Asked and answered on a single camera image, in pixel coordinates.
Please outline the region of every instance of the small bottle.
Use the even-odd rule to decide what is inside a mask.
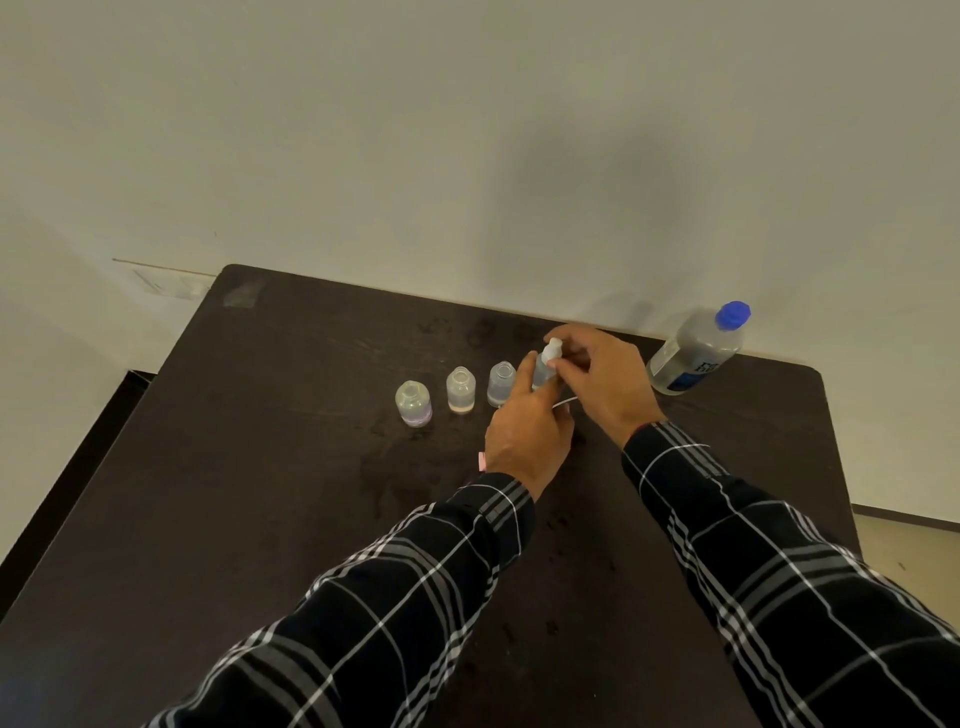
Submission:
[[[514,388],[516,369],[509,361],[501,361],[490,369],[490,384],[487,385],[487,401],[494,407],[502,407]]]
[[[418,381],[405,381],[396,390],[396,409],[403,422],[411,427],[423,427],[433,416],[430,393]]]
[[[473,409],[477,394],[476,377],[467,367],[457,367],[446,378],[446,401],[458,415],[466,415]]]
[[[695,311],[664,342],[647,362],[647,376],[653,388],[671,397],[682,394],[713,372],[743,346],[740,327],[750,318],[750,307],[742,301],[724,303],[714,313]]]
[[[559,359],[563,355],[563,339],[550,339],[550,343],[543,347],[543,351],[540,353],[540,356],[537,357],[537,368],[534,370],[534,389],[542,387],[546,384],[547,379],[557,375],[546,363],[551,359]]]

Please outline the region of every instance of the blue label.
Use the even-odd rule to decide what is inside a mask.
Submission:
[[[672,392],[685,392],[694,384],[696,384],[698,381],[700,381],[705,376],[707,376],[707,374],[709,373],[696,375],[696,374],[687,372],[686,374],[680,375],[676,379],[674,379],[673,382],[670,384],[670,386],[667,387],[667,389],[671,390]]]

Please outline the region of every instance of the hand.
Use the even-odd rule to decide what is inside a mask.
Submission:
[[[569,405],[553,409],[563,386],[561,379],[551,377],[536,392],[530,391],[538,356],[528,353],[516,370],[510,397],[487,427],[485,453],[488,473],[515,477],[534,500],[564,463],[573,437]]]
[[[623,449],[640,427],[665,420],[639,350],[605,331],[564,324],[543,337],[564,340],[564,358],[547,365],[557,370],[589,417]]]

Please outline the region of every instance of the blue cap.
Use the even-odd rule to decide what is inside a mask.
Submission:
[[[750,307],[742,301],[724,303],[717,311],[717,326],[724,331],[736,331],[750,319]]]

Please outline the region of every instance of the floor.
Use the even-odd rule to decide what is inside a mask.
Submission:
[[[871,567],[960,629],[960,533],[854,516]]]

